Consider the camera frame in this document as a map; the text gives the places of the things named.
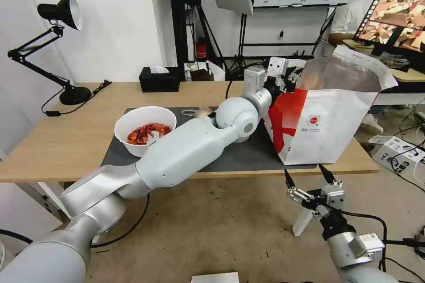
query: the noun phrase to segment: black desk lamp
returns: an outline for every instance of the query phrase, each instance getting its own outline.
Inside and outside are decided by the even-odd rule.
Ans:
[[[53,26],[43,34],[32,39],[31,41],[21,45],[19,48],[10,50],[8,56],[10,59],[36,71],[38,74],[47,77],[49,80],[61,85],[64,88],[64,92],[59,96],[59,99],[64,105],[76,105],[86,102],[90,99],[91,92],[85,87],[75,87],[70,83],[70,80],[47,72],[42,68],[27,61],[27,57],[46,45],[56,41],[63,36],[63,26],[58,24],[58,21],[62,21],[69,27],[81,30],[82,18],[80,9],[76,0],[60,0],[58,4],[39,4],[37,11],[40,16],[50,21]],[[29,46],[35,41],[45,37],[50,33],[55,33],[56,36],[40,45]]]

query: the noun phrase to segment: person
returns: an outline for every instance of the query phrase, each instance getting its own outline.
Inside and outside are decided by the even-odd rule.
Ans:
[[[328,41],[332,45],[343,44],[345,39],[353,39],[373,0],[353,0],[336,9],[329,32]],[[384,129],[378,124],[374,114],[382,113],[382,107],[372,107],[364,117],[361,126],[372,134],[382,134]]]

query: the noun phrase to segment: monitor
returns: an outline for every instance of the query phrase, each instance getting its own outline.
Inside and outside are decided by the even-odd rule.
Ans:
[[[425,51],[425,0],[373,0],[354,39]]]

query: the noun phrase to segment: white paper bag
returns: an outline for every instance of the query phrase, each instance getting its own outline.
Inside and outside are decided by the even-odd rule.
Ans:
[[[344,46],[307,62],[295,92],[280,95],[264,117],[282,162],[336,162],[378,93],[396,85],[384,64]]]

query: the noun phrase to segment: concrete floor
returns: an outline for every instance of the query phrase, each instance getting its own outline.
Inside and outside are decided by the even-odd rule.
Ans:
[[[379,116],[386,134],[398,130],[405,114]],[[406,140],[414,141],[414,131]],[[357,135],[360,140],[369,136],[361,130]],[[418,169],[418,176],[424,171]],[[345,209],[382,217],[390,239],[411,237],[425,224],[424,193],[385,168],[375,175],[337,178],[344,182]],[[319,176],[294,180],[305,190],[324,184]],[[125,232],[144,205],[144,200],[129,202],[128,212],[102,241]],[[312,220],[301,237],[292,235],[299,211],[281,177],[188,180],[156,190],[145,219],[127,238],[93,251],[87,282],[190,282],[192,275],[232,271],[239,272],[241,283],[339,282],[320,223]],[[374,220],[348,220],[358,233],[382,235]],[[412,248],[389,246],[387,256],[425,277],[425,261]],[[387,269],[399,280],[419,282],[389,261]]]

